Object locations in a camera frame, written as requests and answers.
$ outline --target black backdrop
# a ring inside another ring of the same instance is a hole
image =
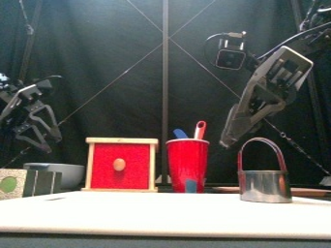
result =
[[[36,0],[23,1],[30,20]],[[27,33],[19,1],[0,2],[0,73],[19,78]],[[203,56],[206,39],[222,32],[247,32],[253,53],[262,55],[297,34],[291,1],[287,0],[170,0],[168,17],[162,0],[44,0],[26,83],[60,75],[55,91],[46,98],[60,122],[63,140],[54,152],[30,150],[11,165],[27,162],[87,164],[87,137],[162,138],[163,55],[168,56],[168,140],[182,128],[192,136],[195,123],[207,121],[211,142],[207,182],[237,183],[237,153],[219,145],[231,106],[238,103],[250,73],[222,71]],[[163,44],[163,20],[168,20],[168,50]],[[318,103],[323,119],[315,119],[311,89],[306,83],[295,104],[270,118],[277,128],[306,149],[325,168],[321,134],[315,121],[330,126],[330,54],[317,63]],[[315,184],[322,170],[267,125],[255,136],[277,142],[283,150],[293,184]],[[26,144],[3,139],[2,164],[6,165]],[[162,150],[156,155],[156,175],[162,169]],[[245,153],[247,169],[277,167],[271,151],[253,145]]]

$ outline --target wooden box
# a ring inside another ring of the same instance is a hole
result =
[[[158,139],[87,138],[84,191],[156,192]]]

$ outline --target table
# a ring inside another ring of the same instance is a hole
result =
[[[331,201],[70,192],[0,201],[0,247],[330,247]]]

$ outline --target small box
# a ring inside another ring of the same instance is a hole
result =
[[[59,193],[62,179],[60,172],[2,169],[0,200]]]
[[[84,191],[156,192],[158,139],[87,138]]]

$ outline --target cup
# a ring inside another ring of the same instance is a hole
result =
[[[166,144],[174,191],[203,193],[210,142],[203,139],[172,139]]]

